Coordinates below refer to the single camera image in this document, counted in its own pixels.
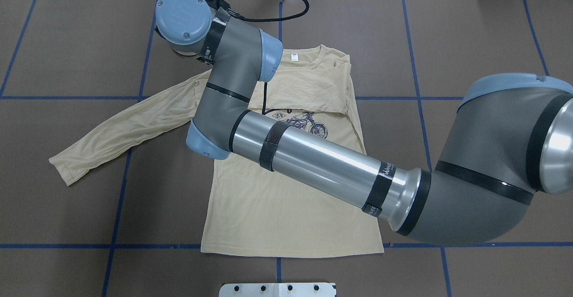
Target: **motorcycle graphic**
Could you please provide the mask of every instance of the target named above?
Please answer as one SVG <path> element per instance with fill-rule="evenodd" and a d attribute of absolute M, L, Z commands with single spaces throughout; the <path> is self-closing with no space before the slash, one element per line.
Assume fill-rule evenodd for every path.
<path fill-rule="evenodd" d="M 314 114 L 314 112 L 303 111 L 302 114 L 295 115 L 289 119 L 284 119 L 283 122 L 286 122 L 300 130 L 304 130 L 305 132 L 309 132 L 309 134 L 316 135 L 320 138 L 327 138 L 328 130 L 326 126 L 324 126 L 323 123 L 315 122 L 313 117 Z"/>

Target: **silver aluminum tube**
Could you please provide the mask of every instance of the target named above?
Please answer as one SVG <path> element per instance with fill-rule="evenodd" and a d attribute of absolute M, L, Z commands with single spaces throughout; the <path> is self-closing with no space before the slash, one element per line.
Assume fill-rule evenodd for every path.
<path fill-rule="evenodd" d="M 262 145 L 276 120 L 255 112 L 246 114 L 233 138 L 233 152 L 258 162 Z M 362 209 L 383 162 L 291 127 L 282 135 L 273 170 L 315 187 Z M 396 169 L 380 217 L 392 228 L 404 222 L 421 171 Z"/>
<path fill-rule="evenodd" d="M 543 144 L 539 175 L 547 193 L 573 189 L 573 99 L 555 116 Z"/>

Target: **blue joint cap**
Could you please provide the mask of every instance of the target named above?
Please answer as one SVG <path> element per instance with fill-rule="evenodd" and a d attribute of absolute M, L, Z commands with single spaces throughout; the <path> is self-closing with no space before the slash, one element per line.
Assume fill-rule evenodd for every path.
<path fill-rule="evenodd" d="M 214 160 L 225 160 L 230 154 L 230 152 L 221 149 L 219 146 L 216 146 L 213 142 L 208 140 L 207 137 L 197 129 L 193 120 L 191 120 L 191 126 L 189 126 L 185 142 L 187 143 L 187 147 L 192 149 L 193 152 L 210 157 Z"/>
<path fill-rule="evenodd" d="M 259 29 L 261 32 L 262 42 L 262 61 L 261 61 L 261 76 L 259 81 L 268 82 L 273 78 L 274 73 L 277 72 L 278 65 L 281 63 L 282 57 L 282 42 L 274 36 L 270 36 Z"/>
<path fill-rule="evenodd" d="M 573 93 L 573 86 L 563 80 L 549 76 L 537 76 L 534 73 L 499 73 L 483 77 L 473 83 L 458 107 L 458 110 L 477 97 L 496 91 L 517 88 L 551 88 Z"/>
<path fill-rule="evenodd" d="M 188 46 L 204 38 L 212 20 L 211 9 L 203 0 L 158 0 L 155 18 L 161 35 L 180 46 Z"/>

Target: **robotic arm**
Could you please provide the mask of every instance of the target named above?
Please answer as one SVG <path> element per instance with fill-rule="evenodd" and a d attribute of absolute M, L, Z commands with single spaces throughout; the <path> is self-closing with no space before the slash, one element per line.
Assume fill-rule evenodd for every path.
<path fill-rule="evenodd" d="M 159 0 L 158 33 L 180 54 L 213 63 L 189 129 L 195 152 L 230 152 L 387 220 L 418 241 L 465 245 L 496 238 L 534 193 L 573 188 L 573 87 L 552 77 L 480 79 L 462 104 L 435 171 L 403 170 L 247 109 L 282 44 L 213 0 Z"/>

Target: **beige shirt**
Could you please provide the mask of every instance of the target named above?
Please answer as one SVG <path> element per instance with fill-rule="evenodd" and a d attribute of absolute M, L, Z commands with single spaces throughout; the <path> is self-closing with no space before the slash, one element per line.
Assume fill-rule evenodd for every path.
<path fill-rule="evenodd" d="M 285 50 L 268 83 L 266 115 L 364 153 L 350 67 L 348 55 L 325 46 Z M 118 113 L 50 162 L 70 185 L 130 147 L 182 126 L 194 116 L 209 73 Z M 262 90 L 259 82 L 249 109 L 260 112 Z M 326 258 L 379 253 L 383 246 L 376 218 L 231 153 L 214 162 L 201 251 Z"/>

